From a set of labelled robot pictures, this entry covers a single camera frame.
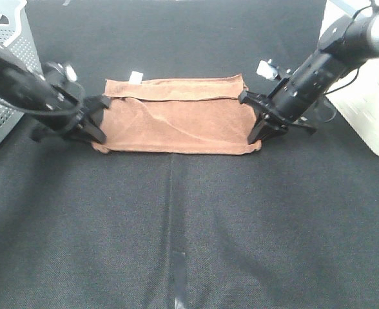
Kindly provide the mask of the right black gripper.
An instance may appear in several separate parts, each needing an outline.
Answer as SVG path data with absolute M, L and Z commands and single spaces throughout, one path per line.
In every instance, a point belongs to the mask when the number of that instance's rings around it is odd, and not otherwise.
M 310 55 L 287 81 L 279 83 L 265 95 L 243 90 L 238 96 L 241 104 L 247 104 L 257 113 L 256 122 L 247 141 L 254 144 L 285 135 L 288 128 L 271 114 L 282 120 L 294 122 L 298 119 L 332 84 L 350 72 L 350 67 L 329 53 Z

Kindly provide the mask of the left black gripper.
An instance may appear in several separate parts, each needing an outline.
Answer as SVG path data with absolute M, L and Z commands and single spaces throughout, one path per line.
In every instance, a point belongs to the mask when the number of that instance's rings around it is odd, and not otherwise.
M 85 97 L 84 88 L 77 82 L 64 88 L 50 84 L 43 74 L 30 70 L 12 70 L 12 107 L 35 118 L 37 125 L 32 140 L 63 137 L 80 142 L 106 141 L 100 129 L 103 112 L 111 99 L 105 95 Z

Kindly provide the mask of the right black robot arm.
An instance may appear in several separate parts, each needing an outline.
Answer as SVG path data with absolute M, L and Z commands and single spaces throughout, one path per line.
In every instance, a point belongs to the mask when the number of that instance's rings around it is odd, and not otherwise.
M 316 131 L 301 116 L 335 82 L 379 58 L 379 6 L 369 7 L 372 14 L 368 17 L 355 12 L 331 24 L 315 51 L 293 73 L 276 74 L 278 84 L 268 95 L 241 92 L 239 102 L 251 106 L 257 116 L 247 137 L 249 144 L 284 135 L 291 126 Z

